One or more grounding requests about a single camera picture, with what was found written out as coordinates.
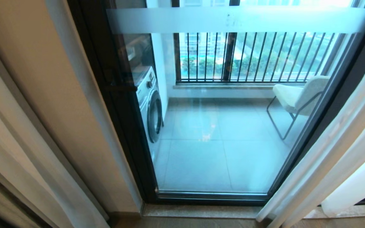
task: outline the metal chair leg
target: metal chair leg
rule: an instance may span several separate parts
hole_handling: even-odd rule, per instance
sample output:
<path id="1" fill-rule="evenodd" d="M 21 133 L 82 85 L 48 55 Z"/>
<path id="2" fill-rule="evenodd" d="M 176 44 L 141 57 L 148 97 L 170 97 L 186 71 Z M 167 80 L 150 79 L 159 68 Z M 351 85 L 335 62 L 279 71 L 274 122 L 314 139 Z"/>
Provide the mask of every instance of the metal chair leg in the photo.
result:
<path id="1" fill-rule="evenodd" d="M 278 136 L 281 138 L 281 140 L 285 140 L 285 138 L 287 138 L 288 133 L 290 132 L 290 130 L 291 130 L 291 128 L 292 128 L 292 126 L 294 125 L 295 120 L 296 120 L 296 119 L 297 119 L 297 117 L 298 117 L 298 114 L 296 114 L 296 115 L 294 116 L 292 113 L 290 113 L 290 116 L 291 116 L 291 118 L 292 118 L 292 122 L 291 122 L 291 125 L 290 125 L 290 127 L 288 128 L 287 132 L 285 133 L 284 137 L 282 137 L 282 135 L 281 135 L 280 131 L 278 130 L 277 125 L 275 125 L 274 120 L 272 119 L 272 117 L 271 117 L 271 115 L 270 115 L 270 112 L 268 111 L 268 108 L 269 108 L 269 107 L 271 106 L 271 104 L 274 102 L 275 98 L 276 98 L 276 97 L 274 97 L 274 98 L 271 100 L 271 102 L 268 104 L 268 106 L 267 106 L 267 109 L 266 109 L 266 110 L 267 110 L 268 117 L 270 117 L 270 120 L 271 120 L 272 124 L 274 125 L 275 130 L 276 130 L 276 131 L 277 131 L 277 133 L 278 133 Z"/>

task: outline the glass sliding door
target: glass sliding door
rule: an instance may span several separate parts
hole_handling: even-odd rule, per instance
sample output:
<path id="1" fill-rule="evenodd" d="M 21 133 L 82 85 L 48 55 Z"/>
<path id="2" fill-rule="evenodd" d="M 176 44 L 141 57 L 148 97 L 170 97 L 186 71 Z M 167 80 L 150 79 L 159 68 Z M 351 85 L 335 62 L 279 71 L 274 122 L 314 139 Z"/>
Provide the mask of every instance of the glass sliding door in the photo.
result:
<path id="1" fill-rule="evenodd" d="M 365 0 L 68 2 L 146 202 L 264 204 L 362 78 Z"/>

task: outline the washing machine door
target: washing machine door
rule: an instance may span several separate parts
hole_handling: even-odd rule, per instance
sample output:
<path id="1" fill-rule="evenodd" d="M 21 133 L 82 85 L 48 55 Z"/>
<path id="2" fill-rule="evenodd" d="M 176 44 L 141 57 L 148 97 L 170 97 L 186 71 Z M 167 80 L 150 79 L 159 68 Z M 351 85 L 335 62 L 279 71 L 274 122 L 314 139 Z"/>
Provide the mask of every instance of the washing machine door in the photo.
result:
<path id="1" fill-rule="evenodd" d="M 147 105 L 147 131 L 152 143 L 157 142 L 160 137 L 162 120 L 160 94 L 157 90 L 153 90 Z"/>

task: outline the frosted glass strip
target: frosted glass strip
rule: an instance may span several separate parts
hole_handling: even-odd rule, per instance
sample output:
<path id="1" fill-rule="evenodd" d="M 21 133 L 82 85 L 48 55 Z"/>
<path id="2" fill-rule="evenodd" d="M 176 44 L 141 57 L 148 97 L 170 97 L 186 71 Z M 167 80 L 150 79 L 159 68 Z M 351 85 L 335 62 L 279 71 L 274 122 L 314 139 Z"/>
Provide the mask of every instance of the frosted glass strip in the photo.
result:
<path id="1" fill-rule="evenodd" d="M 226 6 L 107 9 L 113 33 L 327 32 L 365 27 L 365 9 L 319 6 Z"/>

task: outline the tile floor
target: tile floor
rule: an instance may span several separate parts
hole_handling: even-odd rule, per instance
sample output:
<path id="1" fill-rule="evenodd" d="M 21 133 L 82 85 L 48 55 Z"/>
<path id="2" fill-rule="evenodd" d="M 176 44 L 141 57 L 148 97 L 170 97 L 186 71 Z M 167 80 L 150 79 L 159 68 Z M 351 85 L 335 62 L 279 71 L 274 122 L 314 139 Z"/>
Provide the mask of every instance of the tile floor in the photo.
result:
<path id="1" fill-rule="evenodd" d="M 268 118 L 268 99 L 171 99 L 154 167 L 160 190 L 266 193 L 307 117 L 282 141 Z M 282 133 L 290 115 L 271 114 Z"/>

